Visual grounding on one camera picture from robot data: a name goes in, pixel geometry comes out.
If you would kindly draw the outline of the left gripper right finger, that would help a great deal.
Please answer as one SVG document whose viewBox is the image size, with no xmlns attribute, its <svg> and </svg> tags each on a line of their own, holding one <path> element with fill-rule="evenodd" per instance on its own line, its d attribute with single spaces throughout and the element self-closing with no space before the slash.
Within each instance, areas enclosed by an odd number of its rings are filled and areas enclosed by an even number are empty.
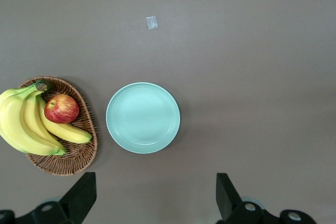
<svg viewBox="0 0 336 224">
<path fill-rule="evenodd" d="M 226 173 L 216 175 L 216 203 L 219 223 L 278 223 L 278 218 L 251 200 L 242 200 Z"/>
</svg>

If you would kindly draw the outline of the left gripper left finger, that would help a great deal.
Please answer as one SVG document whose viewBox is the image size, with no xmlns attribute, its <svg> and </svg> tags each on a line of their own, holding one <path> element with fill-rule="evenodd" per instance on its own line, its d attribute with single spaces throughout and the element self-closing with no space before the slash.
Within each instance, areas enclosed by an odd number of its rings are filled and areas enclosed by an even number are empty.
<svg viewBox="0 0 336 224">
<path fill-rule="evenodd" d="M 84 173 L 59 201 L 45 202 L 18 223 L 83 223 L 97 199 L 95 172 Z"/>
</svg>

